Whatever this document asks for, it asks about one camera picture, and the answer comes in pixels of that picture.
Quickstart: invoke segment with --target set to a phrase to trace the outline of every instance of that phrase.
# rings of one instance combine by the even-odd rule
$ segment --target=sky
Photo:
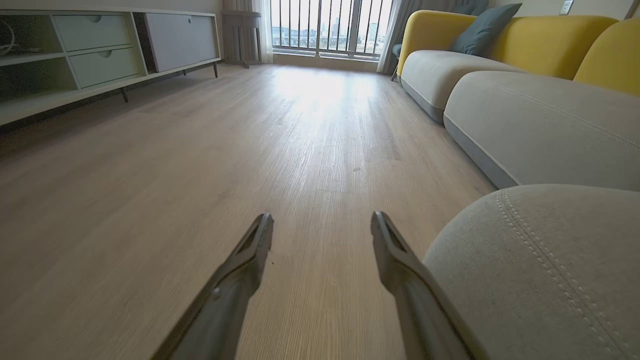
[[[353,0],[342,0],[342,10],[340,10],[340,0],[320,1],[322,2],[321,22],[325,23],[325,31],[329,28],[329,24],[331,24],[331,28],[333,29],[335,26],[335,19],[340,17],[340,35],[346,35],[348,22],[351,19],[349,14],[353,11]],[[316,29],[318,6],[319,0],[271,0],[271,25],[280,25],[280,13],[282,12],[283,28],[302,30],[308,28]],[[290,7],[291,24],[289,24]],[[362,7],[360,9],[360,25],[358,27],[358,33],[360,36],[364,35],[367,31],[368,23],[378,23],[378,15],[380,15],[380,29],[378,31],[378,36],[384,35],[387,31],[390,9],[391,0],[362,0]]]

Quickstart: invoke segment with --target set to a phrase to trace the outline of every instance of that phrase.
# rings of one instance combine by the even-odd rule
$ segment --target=drawer handle cutout
[[[111,53],[113,52],[113,50],[107,50],[107,51],[101,51],[99,53],[96,53],[98,55],[100,55],[103,58],[108,58],[109,56],[111,56]]]
[[[85,15],[86,18],[94,24],[97,24],[102,20],[102,15]]]

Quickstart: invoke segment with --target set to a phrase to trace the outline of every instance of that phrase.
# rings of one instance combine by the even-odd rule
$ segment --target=cabinet leg
[[[129,102],[129,98],[127,97],[127,89],[120,88],[120,92],[122,93],[122,97],[124,98],[124,102]]]

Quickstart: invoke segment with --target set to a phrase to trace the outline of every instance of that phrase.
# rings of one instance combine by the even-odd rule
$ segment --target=wall outlet
[[[560,15],[569,15],[569,10],[571,10],[571,5],[573,5],[573,0],[567,0],[562,5],[560,9]]]

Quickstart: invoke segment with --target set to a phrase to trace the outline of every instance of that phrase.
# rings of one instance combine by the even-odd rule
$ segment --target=yellow sofa backrest
[[[640,96],[640,18],[621,21],[604,31],[574,80]]]
[[[572,80],[593,42],[615,19],[602,16],[535,16],[511,20],[491,58],[533,74]]]

